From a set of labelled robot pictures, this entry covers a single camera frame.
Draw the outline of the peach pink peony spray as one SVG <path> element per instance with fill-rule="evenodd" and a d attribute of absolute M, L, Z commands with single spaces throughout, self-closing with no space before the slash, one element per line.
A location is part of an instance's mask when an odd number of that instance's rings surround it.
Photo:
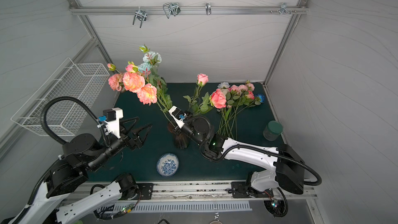
<path fill-rule="evenodd" d="M 114 72 L 108 79 L 112 90 L 135 93 L 144 105 L 156 104 L 164 114 L 168 122 L 171 122 L 168 111 L 173 105 L 170 95 L 167 93 L 165 80 L 157 74 L 157 65 L 153 62 L 144 62 L 136 65 L 129 62 L 125 71 L 117 69 L 114 64 L 107 64 L 109 71 Z"/>

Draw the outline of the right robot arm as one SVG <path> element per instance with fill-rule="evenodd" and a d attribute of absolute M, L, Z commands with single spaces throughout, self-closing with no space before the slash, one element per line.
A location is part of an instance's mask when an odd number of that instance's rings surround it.
<path fill-rule="evenodd" d="M 176 123 L 174 131 L 196 142 L 202 157 L 213 163 L 241 161 L 262 168 L 249 173 L 244 184 L 232 186 L 230 194 L 244 198 L 266 197 L 264 206 L 273 217 L 285 217 L 289 205 L 285 192 L 301 195 L 304 186 L 318 186 L 321 176 L 307 166 L 289 145 L 261 147 L 217 134 L 208 118 L 177 110 L 170 112 Z"/>

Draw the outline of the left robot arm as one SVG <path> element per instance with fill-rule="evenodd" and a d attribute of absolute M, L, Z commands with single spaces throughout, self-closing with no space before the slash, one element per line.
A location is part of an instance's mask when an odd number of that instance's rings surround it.
<path fill-rule="evenodd" d="M 79 105 L 96 123 L 103 142 L 89 133 L 80 134 L 70 142 L 60 138 L 47 123 L 50 108 L 62 101 Z M 145 144 L 152 124 L 135 128 L 138 117 L 125 120 L 122 109 L 95 114 L 81 100 L 62 96 L 49 101 L 41 111 L 40 124 L 55 141 L 62 144 L 63 155 L 40 177 L 24 209 L 15 217 L 4 219 L 4 224 L 73 224 L 93 212 L 101 220 L 122 217 L 133 210 L 142 198 L 142 190 L 130 173 L 118 175 L 109 185 L 101 186 L 97 192 L 69 205 L 60 203 L 89 179 L 89 172 L 98 171 L 109 159 L 123 149 L 135 150 Z"/>

